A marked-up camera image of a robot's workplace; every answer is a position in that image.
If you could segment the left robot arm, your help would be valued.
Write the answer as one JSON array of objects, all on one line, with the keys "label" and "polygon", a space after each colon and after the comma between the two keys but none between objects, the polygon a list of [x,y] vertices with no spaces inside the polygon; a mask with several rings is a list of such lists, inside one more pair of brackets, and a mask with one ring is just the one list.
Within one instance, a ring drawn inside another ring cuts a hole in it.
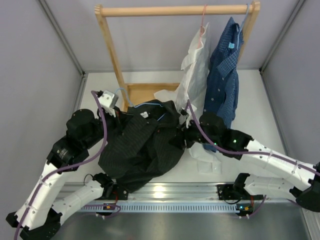
[{"label": "left robot arm", "polygon": [[88,150],[104,138],[106,130],[121,128],[119,114],[116,110],[114,116],[104,113],[95,118],[91,110],[80,109],[67,121],[66,135],[53,145],[32,193],[18,211],[6,217],[9,225],[16,228],[15,239],[50,240],[82,207],[113,195],[112,179],[98,173],[77,191],[56,200],[67,180],[89,156]]}]

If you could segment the black striped shirt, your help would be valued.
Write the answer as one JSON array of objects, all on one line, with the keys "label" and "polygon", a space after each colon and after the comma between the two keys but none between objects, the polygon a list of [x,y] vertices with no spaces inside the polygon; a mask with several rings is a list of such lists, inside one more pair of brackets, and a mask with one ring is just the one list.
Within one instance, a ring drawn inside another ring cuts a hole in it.
[{"label": "black striped shirt", "polygon": [[169,144],[177,134],[180,114],[172,100],[157,99],[124,112],[123,135],[109,133],[99,167],[129,193],[174,168],[184,150]]}]

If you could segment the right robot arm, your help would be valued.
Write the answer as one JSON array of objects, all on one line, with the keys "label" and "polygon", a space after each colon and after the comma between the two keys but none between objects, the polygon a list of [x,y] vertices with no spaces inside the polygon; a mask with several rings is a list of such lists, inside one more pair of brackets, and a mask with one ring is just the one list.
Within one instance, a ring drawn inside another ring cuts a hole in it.
[{"label": "right robot arm", "polygon": [[170,144],[178,148],[191,148],[194,143],[209,144],[228,158],[247,161],[275,175],[262,177],[240,173],[232,192],[243,199],[248,195],[266,195],[295,202],[300,207],[320,211],[320,165],[310,164],[274,151],[250,135],[227,128],[221,117],[204,113],[177,128]]}]

